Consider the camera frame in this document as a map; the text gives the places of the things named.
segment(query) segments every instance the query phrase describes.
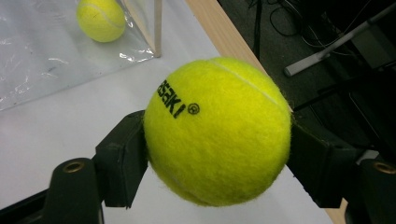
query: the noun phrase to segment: clear plastic sheet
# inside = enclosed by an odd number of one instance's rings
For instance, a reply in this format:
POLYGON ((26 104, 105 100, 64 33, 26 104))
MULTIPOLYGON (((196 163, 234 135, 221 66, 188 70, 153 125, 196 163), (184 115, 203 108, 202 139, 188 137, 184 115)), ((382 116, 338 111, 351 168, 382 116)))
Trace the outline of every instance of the clear plastic sheet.
POLYGON ((0 110, 152 59, 125 6, 132 2, 120 1, 127 21, 121 38, 98 43, 78 27, 78 0, 0 0, 0 110))

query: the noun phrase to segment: dark floor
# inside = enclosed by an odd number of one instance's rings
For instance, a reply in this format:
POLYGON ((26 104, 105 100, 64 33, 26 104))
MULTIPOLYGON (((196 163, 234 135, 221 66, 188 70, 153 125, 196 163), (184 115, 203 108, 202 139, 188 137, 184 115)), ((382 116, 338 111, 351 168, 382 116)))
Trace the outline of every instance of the dark floor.
MULTIPOLYGON (((254 50, 257 1, 253 0, 256 4, 251 2, 219 0, 241 36, 254 50)), ((292 108, 317 97, 319 90, 364 72, 366 65, 356 56, 353 46, 345 45, 337 49, 337 52, 349 56, 333 53, 330 58, 298 75, 286 77, 283 74, 286 66, 321 50, 309 46, 302 36, 305 36, 305 40, 311 45, 319 45, 319 42, 315 41, 316 38, 325 44, 333 40, 337 34, 331 25, 321 20, 311 20, 309 27, 314 30, 314 36, 308 26, 301 26, 298 14, 290 14, 291 11, 295 12, 295 9, 299 10, 296 6, 290 5, 293 1, 282 1, 282 5, 276 0, 272 2, 274 3, 262 1, 260 55, 256 55, 268 75, 283 91, 292 108)), ((294 114, 320 122, 350 144, 370 145, 365 133, 338 94, 294 114)))

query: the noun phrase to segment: tennis ball seam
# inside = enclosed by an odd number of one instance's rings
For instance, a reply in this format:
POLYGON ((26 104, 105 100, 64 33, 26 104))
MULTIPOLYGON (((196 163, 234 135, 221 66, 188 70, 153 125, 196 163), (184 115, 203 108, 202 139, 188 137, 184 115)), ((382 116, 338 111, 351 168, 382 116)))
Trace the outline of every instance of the tennis ball seam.
POLYGON ((95 8, 96 10, 98 10, 98 11, 101 13, 101 15, 105 18, 105 20, 106 20, 108 23, 110 23, 111 25, 113 25, 113 26, 115 26, 115 27, 117 27, 117 28, 120 28, 120 29, 122 29, 122 27, 124 26, 124 24, 119 25, 119 24, 114 23, 114 21, 112 21, 112 20, 107 16, 107 14, 106 14, 101 8, 99 8, 98 6, 96 6, 95 4, 84 3, 84 4, 81 4, 80 7, 93 7, 93 8, 95 8))
POLYGON ((269 99, 274 105, 276 105, 279 109, 281 109, 282 111, 284 110, 283 107, 278 104, 276 102, 276 100, 274 98, 272 98, 271 96, 269 96, 265 91, 261 91, 256 85, 254 85, 252 82, 248 81, 247 79, 245 79, 244 77, 240 76, 239 74, 235 73, 235 71, 230 70, 228 67, 222 65, 221 63, 217 63, 217 62, 213 62, 213 61, 208 61, 209 63, 213 63, 214 65, 221 67, 222 69, 230 72, 231 74, 233 74, 235 77, 239 78, 240 80, 242 80, 243 82, 245 82, 246 84, 248 84, 250 87, 252 87, 254 90, 260 92, 262 95, 264 95, 267 99, 269 99))

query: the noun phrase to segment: tennis ball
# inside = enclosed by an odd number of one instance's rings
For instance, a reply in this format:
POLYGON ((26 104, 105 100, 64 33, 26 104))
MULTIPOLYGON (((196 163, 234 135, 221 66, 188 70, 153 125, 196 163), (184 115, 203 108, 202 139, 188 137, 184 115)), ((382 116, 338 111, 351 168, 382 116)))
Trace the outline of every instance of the tennis ball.
POLYGON ((123 10, 115 0, 81 0, 76 15, 84 34, 98 42, 114 41, 125 30, 123 10))
POLYGON ((258 69, 233 58, 187 63, 148 103, 148 160, 181 198, 227 206, 257 198, 290 152, 290 109, 258 69))

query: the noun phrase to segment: metal stand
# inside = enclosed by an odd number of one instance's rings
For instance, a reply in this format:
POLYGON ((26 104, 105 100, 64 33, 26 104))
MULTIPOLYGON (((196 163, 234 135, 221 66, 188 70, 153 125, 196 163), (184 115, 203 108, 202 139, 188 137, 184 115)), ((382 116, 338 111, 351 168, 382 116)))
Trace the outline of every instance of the metal stand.
POLYGON ((384 16, 386 16, 387 14, 389 14, 395 8, 396 8, 396 3, 393 3, 389 7, 385 8, 384 10, 382 10, 381 12, 379 12, 378 14, 373 16, 372 18, 368 19, 367 21, 365 21, 364 23, 362 23, 361 25, 359 25, 358 27, 353 29, 351 32, 349 32, 346 35, 344 35, 341 38, 339 38, 337 41, 335 41, 333 44, 331 44, 326 49, 324 49, 324 50, 322 50, 322 51, 320 51, 320 52, 318 52, 316 54, 313 54, 313 55, 311 55, 309 57, 306 57, 306 58, 300 60, 297 63, 294 63, 294 64, 291 64, 291 65, 287 66, 283 70, 284 74, 287 77, 292 77, 292 76, 296 75, 297 73, 305 70, 306 68, 308 68, 308 67, 310 67, 310 66, 312 66, 312 65, 314 65, 316 63, 319 63, 322 60, 328 58, 330 56, 330 53, 333 50, 335 50, 338 47, 342 46, 348 40, 352 39, 356 35, 359 35, 363 31, 367 30, 371 25, 373 25, 379 19, 381 19, 384 16))

